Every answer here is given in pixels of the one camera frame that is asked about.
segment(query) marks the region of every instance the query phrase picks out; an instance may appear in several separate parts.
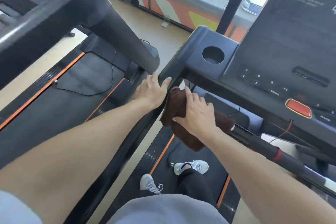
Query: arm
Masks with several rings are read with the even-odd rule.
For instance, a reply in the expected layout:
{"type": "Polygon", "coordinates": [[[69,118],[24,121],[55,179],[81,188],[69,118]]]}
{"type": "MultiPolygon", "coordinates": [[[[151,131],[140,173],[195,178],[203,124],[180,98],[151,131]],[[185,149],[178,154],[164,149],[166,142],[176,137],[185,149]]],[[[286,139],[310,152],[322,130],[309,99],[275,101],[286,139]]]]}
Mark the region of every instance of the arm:
{"type": "Polygon", "coordinates": [[[275,163],[215,126],[214,109],[186,88],[187,113],[175,117],[217,156],[241,197],[262,223],[335,223],[336,210],[275,163]]]}
{"type": "Polygon", "coordinates": [[[28,151],[0,171],[0,189],[25,202],[45,224],[63,223],[134,125],[161,105],[170,81],[160,87],[157,73],[149,75],[128,104],[28,151]]]}

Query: hand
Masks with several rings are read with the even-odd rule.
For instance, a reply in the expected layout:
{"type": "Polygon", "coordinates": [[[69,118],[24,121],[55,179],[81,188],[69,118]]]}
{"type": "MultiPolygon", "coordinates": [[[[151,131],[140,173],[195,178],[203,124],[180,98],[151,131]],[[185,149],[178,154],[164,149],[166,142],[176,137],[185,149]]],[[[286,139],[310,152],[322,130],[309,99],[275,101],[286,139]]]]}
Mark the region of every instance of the hand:
{"type": "Polygon", "coordinates": [[[149,110],[158,108],[166,97],[170,82],[171,77],[168,77],[163,81],[160,87],[157,72],[154,72],[153,75],[149,74],[137,87],[133,99],[142,101],[149,110]]]}
{"type": "Polygon", "coordinates": [[[187,108],[185,118],[174,117],[173,120],[181,124],[189,133],[200,141],[205,140],[216,128],[215,111],[212,103],[206,103],[203,97],[197,93],[191,93],[185,87],[187,97],[187,108]]]}

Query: treadmill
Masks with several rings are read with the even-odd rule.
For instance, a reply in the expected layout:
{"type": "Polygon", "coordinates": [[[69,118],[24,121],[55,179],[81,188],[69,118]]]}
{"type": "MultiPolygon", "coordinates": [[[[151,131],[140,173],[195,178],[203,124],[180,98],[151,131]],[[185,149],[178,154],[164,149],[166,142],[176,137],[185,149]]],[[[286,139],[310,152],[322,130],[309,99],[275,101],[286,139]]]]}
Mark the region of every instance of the treadmill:
{"type": "MultiPolygon", "coordinates": [[[[74,28],[87,37],[0,111],[0,168],[125,104],[159,66],[157,49],[135,35],[109,0],[0,0],[0,90],[61,39],[74,37],[74,28]]],[[[81,209],[102,199],[138,144],[125,140],[81,209]]]]}
{"type": "MultiPolygon", "coordinates": [[[[234,139],[285,167],[336,207],[335,25],[334,0],[268,0],[240,44],[197,27],[159,82],[171,76],[169,91],[185,80],[192,92],[235,119],[229,132],[234,139]],[[276,158],[279,149],[263,141],[263,133],[295,144],[300,160],[281,152],[276,158]]],[[[142,118],[128,137],[143,137],[163,108],[164,103],[142,118]]],[[[174,163],[193,159],[209,163],[204,177],[219,212],[232,223],[240,195],[225,168],[207,148],[193,152],[163,127],[99,224],[134,198],[145,173],[164,185],[163,194],[174,193],[174,163]]]]}

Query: cup holder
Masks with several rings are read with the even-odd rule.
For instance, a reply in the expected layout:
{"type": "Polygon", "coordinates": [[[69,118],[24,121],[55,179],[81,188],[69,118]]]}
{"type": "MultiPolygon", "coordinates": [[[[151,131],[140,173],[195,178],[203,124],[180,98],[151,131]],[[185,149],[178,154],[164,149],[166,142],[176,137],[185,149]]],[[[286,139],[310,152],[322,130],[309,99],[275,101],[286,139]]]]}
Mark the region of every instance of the cup holder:
{"type": "Polygon", "coordinates": [[[224,60],[224,52],[215,46],[208,46],[202,52],[203,59],[210,64],[219,64],[224,60]]]}

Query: black pants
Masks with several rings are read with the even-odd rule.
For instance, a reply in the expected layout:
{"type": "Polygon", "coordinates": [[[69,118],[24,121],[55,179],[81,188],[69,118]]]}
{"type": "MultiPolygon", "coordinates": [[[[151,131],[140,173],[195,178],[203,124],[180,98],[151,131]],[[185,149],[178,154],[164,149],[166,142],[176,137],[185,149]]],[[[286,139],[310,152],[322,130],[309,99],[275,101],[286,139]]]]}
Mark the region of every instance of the black pants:
{"type": "MultiPolygon", "coordinates": [[[[177,188],[175,190],[175,193],[207,202],[217,208],[216,201],[205,178],[203,177],[203,175],[201,175],[199,172],[192,168],[184,170],[177,177],[177,188]]],[[[140,190],[137,198],[153,195],[155,194],[148,190],[140,190]]]]}

